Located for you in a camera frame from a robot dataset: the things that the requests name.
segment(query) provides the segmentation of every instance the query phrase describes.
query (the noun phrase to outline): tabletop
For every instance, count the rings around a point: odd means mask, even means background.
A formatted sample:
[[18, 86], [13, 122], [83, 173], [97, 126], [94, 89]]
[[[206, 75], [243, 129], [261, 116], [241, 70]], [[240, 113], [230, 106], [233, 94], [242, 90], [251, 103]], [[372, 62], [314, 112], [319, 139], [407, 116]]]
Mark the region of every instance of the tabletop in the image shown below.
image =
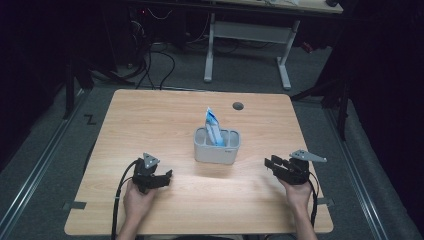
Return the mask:
[[[235, 102], [244, 108], [235, 110]], [[232, 165], [194, 159], [193, 137], [205, 124], [207, 107], [221, 128], [240, 133], [241, 144]], [[274, 154], [288, 159], [298, 149], [307, 150], [287, 95], [118, 90], [75, 198], [86, 206], [71, 209], [65, 232], [110, 234], [119, 180], [143, 152], [161, 161], [157, 175], [172, 169], [173, 176], [168, 187], [159, 189], [139, 234], [294, 232], [284, 187], [266, 169], [264, 158]], [[312, 164], [310, 171], [315, 173]], [[125, 217], [122, 202], [118, 229]], [[319, 205], [315, 231], [332, 229], [327, 206]]]

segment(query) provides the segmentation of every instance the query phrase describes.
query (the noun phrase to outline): cable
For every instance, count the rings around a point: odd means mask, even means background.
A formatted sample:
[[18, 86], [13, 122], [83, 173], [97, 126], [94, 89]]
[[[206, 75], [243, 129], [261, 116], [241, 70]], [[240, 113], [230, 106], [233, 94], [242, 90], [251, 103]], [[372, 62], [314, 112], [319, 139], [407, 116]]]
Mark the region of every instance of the cable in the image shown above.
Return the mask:
[[[202, 41], [205, 41], [205, 40], [207, 40], [208, 38], [204, 38], [204, 39], [201, 39], [201, 40], [199, 40], [199, 41], [197, 41], [197, 42], [191, 42], [190, 44], [196, 44], [196, 43], [200, 43], [200, 42], [202, 42]], [[206, 49], [206, 48], [208, 48], [208, 44], [203, 44], [202, 45], [202, 47], [193, 47], [193, 46], [190, 46], [190, 45], [185, 45], [186, 47], [188, 47], [188, 48], [190, 48], [190, 49], [194, 49], [194, 50], [203, 50], [203, 49]]]
[[137, 33], [140, 31], [140, 29], [141, 29], [141, 35], [142, 35], [142, 36], [144, 36], [144, 28], [143, 28], [143, 26], [142, 26], [139, 22], [137, 22], [137, 21], [135, 21], [135, 20], [131, 20], [131, 23], [134, 23], [134, 24], [135, 24], [135, 25], [137, 25], [137, 27], [138, 27], [136, 34], [137, 34]]
[[150, 67], [152, 65], [152, 53], [156, 53], [156, 54], [162, 54], [164, 56], [167, 56], [168, 58], [170, 58], [172, 60], [172, 68], [171, 70], [168, 72], [168, 74], [161, 80], [160, 84], [159, 84], [159, 90], [162, 90], [163, 88], [163, 84], [165, 82], [165, 80], [171, 75], [171, 73], [174, 71], [175, 69], [175, 60], [172, 56], [163, 53], [163, 52], [159, 52], [159, 51], [151, 51], [151, 48], [149, 48], [149, 65], [146, 69], [146, 73], [143, 75], [143, 77], [140, 79], [140, 81], [138, 82], [137, 86], [135, 89], [138, 89], [141, 86], [141, 83], [143, 82], [144, 78], [147, 76], [147, 78], [149, 79], [150, 82], [150, 86], [152, 87], [152, 90], [156, 89], [156, 86], [153, 84], [152, 79], [150, 78]]
[[126, 79], [117, 76], [116, 74], [109, 72], [109, 70], [103, 68], [100, 65], [94, 64], [84, 58], [80, 58], [80, 60], [85, 63], [88, 67], [92, 68], [92, 69], [96, 69], [98, 72], [100, 72], [101, 74], [105, 75], [106, 77], [108, 77], [109, 79], [117, 82], [117, 83], [121, 83], [121, 84], [125, 84], [125, 85], [133, 85], [133, 82], [129, 82]]
[[317, 216], [318, 196], [317, 196], [317, 193], [315, 192], [315, 188], [311, 180], [308, 179], [308, 182], [309, 184], [311, 184], [311, 188], [312, 188], [313, 207], [312, 207], [312, 213], [311, 213], [311, 224], [312, 224], [312, 227], [314, 227], [315, 217]]
[[125, 176], [127, 175], [127, 172], [130, 170], [130, 168], [132, 166], [134, 166], [135, 164], [137, 164], [138, 160], [135, 160], [134, 162], [132, 162], [127, 169], [125, 169], [124, 174], [122, 175], [121, 181], [119, 181], [119, 186], [118, 189], [116, 190], [116, 195], [115, 195], [115, 204], [113, 205], [113, 218], [112, 218], [112, 233], [111, 233], [111, 239], [115, 240], [116, 239], [116, 225], [117, 225], [117, 218], [118, 218], [118, 207], [119, 207], [119, 198], [121, 195], [121, 188], [122, 185], [124, 185], [124, 183], [126, 181], [128, 181], [131, 178], [127, 178], [126, 180], [124, 180]]
[[319, 184], [318, 184], [318, 179], [317, 179], [317, 177], [313, 174], [313, 173], [310, 173], [311, 175], [312, 175], [312, 177], [314, 177], [315, 178], [315, 181], [317, 182], [317, 195], [319, 195]]
[[230, 51], [227, 51], [227, 52], [219, 51], [218, 49], [216, 49], [216, 47], [214, 47], [214, 51], [216, 51], [217, 53], [222, 53], [222, 54], [230, 54], [230, 53], [236, 51], [239, 48], [239, 41], [236, 40], [236, 39], [231, 39], [231, 40], [233, 40], [236, 44], [235, 44], [235, 47], [233, 49], [231, 49]]
[[154, 18], [156, 18], [156, 19], [158, 19], [158, 20], [165, 20], [165, 19], [167, 19], [167, 18], [169, 17], [169, 14], [171, 14], [171, 13], [172, 13], [172, 11], [173, 11], [173, 10], [170, 10], [170, 11], [168, 12], [168, 14], [166, 14], [166, 16], [165, 16], [165, 17], [157, 17], [157, 16], [155, 16], [155, 14], [153, 14], [153, 12], [150, 10], [150, 8], [148, 8], [147, 10], [149, 10], [149, 12], [150, 12], [150, 14], [152, 15], [152, 17], [154, 17]]
[[165, 55], [165, 56], [167, 56], [167, 57], [169, 57], [171, 60], [172, 60], [172, 69], [169, 71], [169, 73], [162, 79], [162, 81], [160, 82], [160, 85], [159, 85], [159, 90], [162, 90], [162, 86], [163, 86], [163, 83], [165, 82], [165, 80], [169, 77], [169, 75], [171, 75], [171, 73], [174, 71], [174, 69], [175, 69], [175, 60], [174, 60], [174, 58], [173, 57], [171, 57], [170, 55], [168, 55], [168, 54], [166, 54], [166, 53], [163, 53], [163, 52], [153, 52], [153, 53], [158, 53], [158, 54], [162, 54], [162, 55]]
[[247, 44], [245, 42], [251, 42], [251, 41], [241, 41], [240, 45], [243, 46], [243, 47], [255, 48], [255, 49], [263, 49], [263, 48], [266, 48], [266, 47], [272, 47], [272, 46], [276, 45], [276, 43], [267, 42], [267, 43], [262, 43], [262, 45], [260, 45], [260, 46], [254, 46], [252, 44]]
[[195, 42], [199, 42], [199, 41], [203, 41], [203, 40], [205, 40], [205, 39], [209, 39], [209, 38], [207, 38], [207, 37], [204, 37], [203, 39], [201, 39], [201, 38], [204, 36], [204, 34], [205, 34], [205, 32], [206, 32], [206, 29], [208, 28], [208, 23], [209, 23], [209, 18], [210, 18], [210, 16], [211, 16], [211, 14], [209, 13], [209, 14], [208, 14], [208, 17], [206, 18], [206, 23], [205, 23], [205, 26], [203, 27], [203, 31], [202, 31], [202, 33], [199, 35], [199, 37], [197, 37], [197, 38], [196, 38], [196, 40], [193, 40], [193, 41], [191, 41], [191, 42], [187, 42], [187, 44], [195, 43]]
[[161, 50], [154, 50], [154, 52], [163, 52], [163, 51], [165, 51], [165, 50], [167, 50], [167, 49], [168, 49], [168, 43], [166, 43], [166, 42], [155, 42], [155, 43], [153, 43], [152, 45], [153, 45], [153, 46], [165, 45], [165, 47], [164, 47], [163, 49], [161, 49]]
[[[142, 73], [142, 72], [144, 71], [143, 67], [145, 67], [145, 61], [142, 61], [142, 62], [138, 65], [138, 68], [137, 68], [134, 72], [129, 73], [129, 74], [124, 75], [124, 76], [119, 76], [119, 75], [117, 75], [117, 76], [118, 76], [119, 78], [121, 78], [121, 79], [128, 80], [128, 79], [133, 78], [133, 77], [137, 76], [138, 74]], [[96, 78], [96, 79], [99, 79], [99, 80], [101, 80], [101, 81], [112, 81], [112, 80], [113, 80], [113, 79], [111, 79], [111, 78], [109, 78], [109, 77], [103, 77], [103, 76], [97, 75], [97, 74], [96, 74], [95, 72], [93, 72], [93, 71], [91, 71], [91, 76], [92, 76], [92, 77], [94, 77], [94, 78]]]

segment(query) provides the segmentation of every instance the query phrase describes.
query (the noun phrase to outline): person's left hand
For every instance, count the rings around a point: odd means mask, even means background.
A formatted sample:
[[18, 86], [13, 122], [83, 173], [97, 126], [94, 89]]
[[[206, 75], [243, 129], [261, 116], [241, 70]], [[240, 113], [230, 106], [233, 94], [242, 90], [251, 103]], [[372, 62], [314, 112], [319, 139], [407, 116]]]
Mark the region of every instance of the person's left hand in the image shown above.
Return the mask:
[[137, 223], [140, 223], [149, 212], [156, 192], [157, 189], [150, 189], [147, 194], [143, 194], [138, 190], [137, 185], [129, 180], [124, 196], [126, 221], [137, 221]]

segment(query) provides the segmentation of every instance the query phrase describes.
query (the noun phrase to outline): person's right hand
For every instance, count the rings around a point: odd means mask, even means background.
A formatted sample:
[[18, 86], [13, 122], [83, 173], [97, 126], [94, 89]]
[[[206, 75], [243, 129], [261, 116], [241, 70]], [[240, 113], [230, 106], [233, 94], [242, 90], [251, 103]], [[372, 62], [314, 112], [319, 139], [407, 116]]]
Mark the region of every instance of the person's right hand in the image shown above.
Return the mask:
[[312, 193], [309, 182], [302, 185], [290, 185], [281, 179], [278, 179], [278, 181], [286, 188], [287, 201], [293, 210], [298, 208], [308, 209], [309, 197]]
[[317, 240], [314, 228], [308, 215], [308, 202], [311, 196], [312, 187], [309, 182], [302, 185], [290, 185], [278, 179], [286, 188], [287, 202], [293, 211], [296, 222], [296, 232], [298, 240]]

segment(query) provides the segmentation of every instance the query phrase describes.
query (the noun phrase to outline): human hand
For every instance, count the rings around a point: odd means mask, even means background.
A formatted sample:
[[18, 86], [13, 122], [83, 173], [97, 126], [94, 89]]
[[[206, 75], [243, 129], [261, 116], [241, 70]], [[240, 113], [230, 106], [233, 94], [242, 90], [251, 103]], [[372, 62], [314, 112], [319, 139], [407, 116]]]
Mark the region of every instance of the human hand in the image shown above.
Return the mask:
[[147, 194], [143, 194], [133, 181], [128, 181], [124, 196], [125, 218], [140, 223], [149, 212], [156, 192], [157, 189], [150, 189]]
[[308, 209], [309, 197], [312, 193], [312, 187], [309, 182], [301, 185], [290, 185], [284, 180], [278, 179], [286, 188], [287, 201], [293, 210]]
[[317, 240], [308, 215], [308, 202], [312, 192], [311, 184], [306, 182], [301, 185], [290, 185], [281, 179], [278, 181], [286, 188], [287, 202], [293, 211], [296, 222], [297, 239]]
[[143, 194], [133, 181], [128, 181], [124, 196], [125, 222], [118, 235], [118, 240], [133, 240], [137, 235], [138, 226], [149, 212], [157, 189], [150, 189]]

